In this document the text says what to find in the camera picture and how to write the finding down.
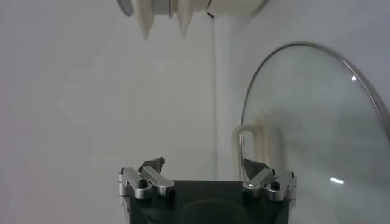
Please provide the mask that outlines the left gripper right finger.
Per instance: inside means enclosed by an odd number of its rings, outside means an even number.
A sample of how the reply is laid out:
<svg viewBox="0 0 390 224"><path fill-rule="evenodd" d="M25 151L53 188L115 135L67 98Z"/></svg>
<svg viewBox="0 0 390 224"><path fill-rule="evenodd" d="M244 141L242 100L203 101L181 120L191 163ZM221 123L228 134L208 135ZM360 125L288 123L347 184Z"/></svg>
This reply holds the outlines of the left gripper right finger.
<svg viewBox="0 0 390 224"><path fill-rule="evenodd" d="M243 192L252 198L264 195L269 201L296 200L297 177L292 171L277 173L265 163L243 159L248 180L243 181Z"/></svg>

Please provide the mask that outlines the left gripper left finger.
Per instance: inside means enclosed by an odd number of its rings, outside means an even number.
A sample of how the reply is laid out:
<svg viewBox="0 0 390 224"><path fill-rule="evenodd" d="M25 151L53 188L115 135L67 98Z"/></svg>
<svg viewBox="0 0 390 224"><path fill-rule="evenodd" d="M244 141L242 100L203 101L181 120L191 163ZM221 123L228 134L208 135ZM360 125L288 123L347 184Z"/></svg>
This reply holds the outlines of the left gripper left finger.
<svg viewBox="0 0 390 224"><path fill-rule="evenodd" d="M149 199L154 193L165 198L175 197L175 182L161 174L164 163L165 159L160 157L145 161L138 169L123 167L118 174L119 196L138 200Z"/></svg>

